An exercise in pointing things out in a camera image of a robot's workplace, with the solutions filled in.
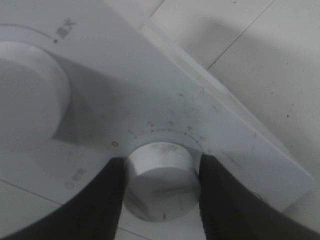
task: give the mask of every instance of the white appliance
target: white appliance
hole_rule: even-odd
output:
[[[55,118],[45,136],[26,136],[12,128],[15,138],[9,146],[1,137],[11,136],[12,125],[2,120],[7,129],[0,131],[5,133],[0,136],[0,237],[66,203],[110,158],[127,157],[153,142],[183,146],[195,166],[202,153],[215,155],[279,211],[312,186],[312,177],[289,151],[131,1],[1,1],[0,33],[0,63],[12,64],[0,67],[0,93],[8,93],[2,83],[12,93],[0,95],[0,114],[10,113],[13,102],[8,99],[22,91],[6,78],[15,74],[11,66],[20,66],[21,72],[13,75],[20,81],[33,79],[33,72],[41,76],[32,82],[34,87],[42,84],[40,98],[28,104],[48,96],[40,105],[51,110],[35,118],[43,120],[33,127]],[[23,57],[18,46],[25,49]],[[37,56],[50,57],[30,65]],[[62,85],[54,86],[57,79],[64,79]],[[22,105],[23,96],[16,95]],[[28,104],[21,109],[35,109]],[[26,113],[15,114],[23,118]],[[35,120],[25,119],[28,127]],[[22,144],[15,142],[23,137]],[[23,212],[20,205],[29,210]],[[145,222],[123,207],[118,227],[152,240],[204,239],[197,207],[158,223]]]

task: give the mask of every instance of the round knob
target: round knob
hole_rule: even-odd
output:
[[[50,139],[70,95],[66,74],[48,53],[0,42],[0,151],[29,150]]]
[[[174,220],[199,201],[194,160],[177,144],[155,142],[142,146],[128,157],[125,170],[124,205],[142,220]]]

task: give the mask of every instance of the scratch marks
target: scratch marks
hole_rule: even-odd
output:
[[[219,113],[219,110],[218,110],[218,108],[217,108],[215,105],[212,105],[212,108],[214,109],[214,111],[215,111],[216,114]]]
[[[241,165],[240,165],[239,163],[237,163],[228,153],[226,153],[226,152],[223,152],[223,153],[224,153],[224,155],[226,155],[226,157],[227,157],[234,165],[236,165],[238,168],[241,169]]]
[[[155,125],[152,123],[152,121],[149,121],[147,125],[150,126],[150,127],[152,127],[152,128],[155,126]]]
[[[175,123],[173,121],[168,121],[168,125],[170,125],[171,127],[173,127],[175,125]]]
[[[297,111],[293,111],[294,106],[295,106],[294,104],[291,104],[289,113],[286,115],[287,118],[289,118],[290,115],[292,114],[295,115],[297,113]]]
[[[166,189],[157,189],[153,191],[153,194],[157,198],[163,198],[163,197],[172,197],[177,195],[189,194],[192,192],[193,190],[191,188],[180,186],[180,187],[172,187],[172,188],[166,188]]]

